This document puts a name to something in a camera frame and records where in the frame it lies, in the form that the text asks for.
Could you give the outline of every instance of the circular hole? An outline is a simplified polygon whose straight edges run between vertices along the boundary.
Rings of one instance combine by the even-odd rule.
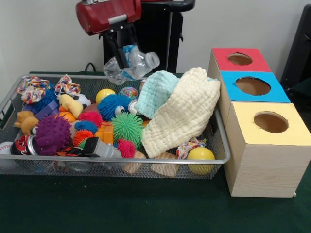
[[[239,66],[246,66],[253,62],[253,60],[249,56],[243,53],[238,53],[238,52],[233,53],[230,56],[228,56],[228,60],[231,63],[239,65]]]
[[[270,133],[281,133],[287,130],[288,122],[281,115],[274,112],[260,112],[254,117],[256,125]]]
[[[268,83],[255,77],[242,77],[235,84],[242,92],[252,96],[266,95],[271,90]]]

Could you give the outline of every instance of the light blue cloth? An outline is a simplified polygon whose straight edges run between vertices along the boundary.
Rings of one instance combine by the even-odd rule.
[[[166,103],[179,78],[166,71],[157,71],[146,79],[135,109],[152,119],[159,107]]]

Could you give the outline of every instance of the yellow ball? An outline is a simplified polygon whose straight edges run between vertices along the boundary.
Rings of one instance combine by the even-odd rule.
[[[213,152],[205,147],[194,148],[187,156],[187,159],[193,160],[215,160]],[[213,165],[208,164],[188,164],[190,171],[196,175],[207,175],[213,170]]]
[[[115,92],[113,90],[103,89],[97,93],[95,101],[98,104],[102,101],[102,99],[106,98],[109,95],[113,95],[113,94],[115,94]]]

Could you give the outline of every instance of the white wall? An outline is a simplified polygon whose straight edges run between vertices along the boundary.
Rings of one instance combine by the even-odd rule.
[[[102,68],[97,36],[80,27],[77,0],[2,0],[0,7],[0,99],[30,70]],[[211,47],[258,47],[280,78],[299,18],[308,0],[197,0],[184,13],[178,71],[207,68]]]
[[[309,0],[197,0],[185,12],[178,71],[208,67],[212,47],[256,47],[280,79]]]

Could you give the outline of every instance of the green spiky ball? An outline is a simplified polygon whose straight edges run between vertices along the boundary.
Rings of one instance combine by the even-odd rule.
[[[141,146],[142,119],[133,113],[121,113],[112,118],[113,137],[134,142],[136,149]]]

